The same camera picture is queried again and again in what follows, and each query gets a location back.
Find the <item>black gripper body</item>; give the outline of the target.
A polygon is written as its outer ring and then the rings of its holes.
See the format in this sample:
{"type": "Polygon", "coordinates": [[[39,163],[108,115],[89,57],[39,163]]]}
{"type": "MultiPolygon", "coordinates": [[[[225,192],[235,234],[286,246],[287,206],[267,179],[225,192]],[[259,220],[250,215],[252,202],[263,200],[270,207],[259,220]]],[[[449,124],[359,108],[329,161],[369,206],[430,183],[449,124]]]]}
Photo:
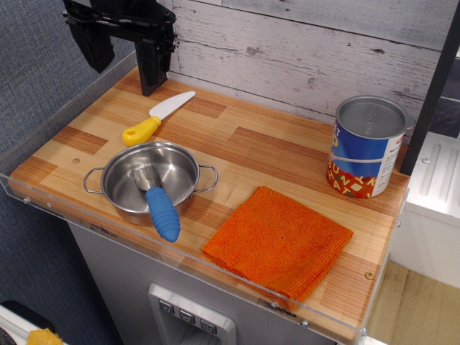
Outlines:
{"type": "Polygon", "coordinates": [[[157,1],[65,1],[68,24],[125,40],[173,40],[175,14],[157,1]]]}

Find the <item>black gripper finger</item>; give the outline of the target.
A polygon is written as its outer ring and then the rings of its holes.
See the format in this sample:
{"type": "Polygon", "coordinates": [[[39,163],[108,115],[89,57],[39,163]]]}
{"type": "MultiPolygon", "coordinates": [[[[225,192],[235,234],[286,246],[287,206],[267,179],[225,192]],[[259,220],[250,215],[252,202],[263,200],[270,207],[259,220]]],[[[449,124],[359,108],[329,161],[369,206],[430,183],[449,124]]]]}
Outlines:
{"type": "Polygon", "coordinates": [[[68,23],[71,34],[87,63],[102,73],[114,59],[114,49],[108,34],[100,32],[93,25],[82,26],[68,23]]]}
{"type": "Polygon", "coordinates": [[[139,72],[144,72],[149,81],[156,81],[160,71],[170,70],[172,42],[142,38],[135,43],[139,72]]]}

